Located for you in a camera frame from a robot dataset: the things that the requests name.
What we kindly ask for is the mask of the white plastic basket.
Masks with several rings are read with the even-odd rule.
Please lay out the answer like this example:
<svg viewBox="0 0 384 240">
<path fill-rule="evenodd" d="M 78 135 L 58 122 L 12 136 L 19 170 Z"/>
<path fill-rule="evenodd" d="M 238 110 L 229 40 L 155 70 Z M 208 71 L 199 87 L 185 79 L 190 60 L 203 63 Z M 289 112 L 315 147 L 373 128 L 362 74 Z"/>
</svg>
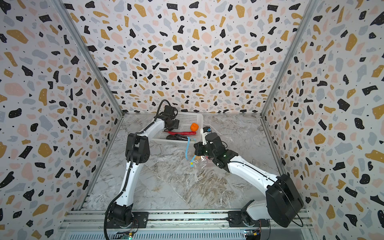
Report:
<svg viewBox="0 0 384 240">
<path fill-rule="evenodd" d="M 202 114 L 180 112 L 176 116 L 176 120 L 179 120 L 179 127 L 176 130 L 172 130 L 172 132 L 175 132 L 175 133 L 191 132 L 192 131 L 191 125 L 197 124 L 199 128 L 196 130 L 195 135 L 190 136 L 191 138 L 190 143 L 194 144 L 202 140 L 201 129 L 204 126 L 204 117 Z M 158 144 L 183 146 L 183 147 L 185 147 L 188 143 L 188 141 L 167 140 L 167 136 L 169 136 L 168 133 L 161 131 L 152 138 L 152 141 Z"/>
</svg>

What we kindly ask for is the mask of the red toy chili pepper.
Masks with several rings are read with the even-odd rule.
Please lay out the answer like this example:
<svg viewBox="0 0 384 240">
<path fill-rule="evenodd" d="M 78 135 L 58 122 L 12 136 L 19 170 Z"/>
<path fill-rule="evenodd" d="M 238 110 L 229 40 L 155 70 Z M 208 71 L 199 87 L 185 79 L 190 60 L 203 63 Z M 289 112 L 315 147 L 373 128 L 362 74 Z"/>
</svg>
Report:
<svg viewBox="0 0 384 240">
<path fill-rule="evenodd" d="M 171 131 L 165 131 L 165 133 L 169 135 L 181 135 L 181 136 L 195 136 L 196 132 L 171 132 Z"/>
</svg>

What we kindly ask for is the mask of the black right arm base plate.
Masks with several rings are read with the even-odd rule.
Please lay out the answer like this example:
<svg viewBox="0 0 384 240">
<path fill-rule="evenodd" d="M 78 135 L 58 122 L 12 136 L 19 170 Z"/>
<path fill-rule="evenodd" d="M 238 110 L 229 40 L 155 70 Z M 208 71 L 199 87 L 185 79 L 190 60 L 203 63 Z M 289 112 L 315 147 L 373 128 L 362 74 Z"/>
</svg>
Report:
<svg viewBox="0 0 384 240">
<path fill-rule="evenodd" d="M 246 212 L 241 211 L 229 211 L 226 220 L 229 222 L 231 228 L 260 228 L 270 226 L 268 220 L 253 220 Z"/>
</svg>

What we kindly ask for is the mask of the orange toy fruit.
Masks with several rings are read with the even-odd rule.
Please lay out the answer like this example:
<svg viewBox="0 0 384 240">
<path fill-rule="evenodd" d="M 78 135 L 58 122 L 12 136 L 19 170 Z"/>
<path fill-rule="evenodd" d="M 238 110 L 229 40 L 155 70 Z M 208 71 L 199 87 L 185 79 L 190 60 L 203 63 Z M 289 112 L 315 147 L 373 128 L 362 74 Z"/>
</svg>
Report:
<svg viewBox="0 0 384 240">
<path fill-rule="evenodd" d="M 190 130 L 192 132 L 197 132 L 199 130 L 199 125 L 196 124 L 196 123 L 192 123 L 191 126 L 190 126 Z"/>
</svg>

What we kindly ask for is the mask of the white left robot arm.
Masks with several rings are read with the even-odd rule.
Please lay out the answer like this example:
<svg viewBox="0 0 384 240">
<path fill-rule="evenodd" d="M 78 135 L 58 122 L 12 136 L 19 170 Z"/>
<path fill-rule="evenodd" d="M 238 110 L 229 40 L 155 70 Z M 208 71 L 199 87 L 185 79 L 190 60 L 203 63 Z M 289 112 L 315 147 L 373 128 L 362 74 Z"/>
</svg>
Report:
<svg viewBox="0 0 384 240">
<path fill-rule="evenodd" d="M 157 111 L 154 119 L 144 129 L 130 133 L 126 144 L 126 171 L 119 194 L 109 203 L 105 222 L 115 222 L 118 226 L 127 227 L 133 221 L 132 208 L 134 193 L 140 172 L 150 158 L 150 140 L 159 132 L 174 130 L 179 126 L 176 119 L 178 110 L 166 105 L 161 112 Z"/>
</svg>

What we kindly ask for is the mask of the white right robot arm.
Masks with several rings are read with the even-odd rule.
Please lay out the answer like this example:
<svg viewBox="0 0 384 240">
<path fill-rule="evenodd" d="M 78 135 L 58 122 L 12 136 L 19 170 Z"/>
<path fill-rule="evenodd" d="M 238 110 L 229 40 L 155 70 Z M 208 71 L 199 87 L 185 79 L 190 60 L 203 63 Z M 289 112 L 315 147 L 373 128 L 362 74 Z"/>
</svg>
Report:
<svg viewBox="0 0 384 240">
<path fill-rule="evenodd" d="M 304 202 L 288 175 L 277 176 L 252 165 L 238 153 L 225 147 L 217 133 L 204 133 L 203 140 L 195 143 L 194 148 L 196 156 L 205 157 L 218 168 L 241 177 L 265 197 L 260 202 L 250 200 L 242 208 L 240 220 L 230 217 L 230 222 L 252 227 L 259 220 L 273 220 L 279 226 L 287 228 L 303 208 Z"/>
</svg>

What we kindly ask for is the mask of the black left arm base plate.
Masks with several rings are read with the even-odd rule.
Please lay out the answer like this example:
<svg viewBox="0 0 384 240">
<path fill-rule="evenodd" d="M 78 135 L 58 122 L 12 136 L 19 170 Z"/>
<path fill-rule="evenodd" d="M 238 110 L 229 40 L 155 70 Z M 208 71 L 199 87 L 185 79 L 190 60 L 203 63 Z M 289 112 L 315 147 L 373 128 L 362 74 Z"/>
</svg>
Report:
<svg viewBox="0 0 384 240">
<path fill-rule="evenodd" d="M 110 213 L 105 222 L 105 228 L 121 230 L 144 229 L 147 226 L 148 219 L 149 212 Z"/>
</svg>

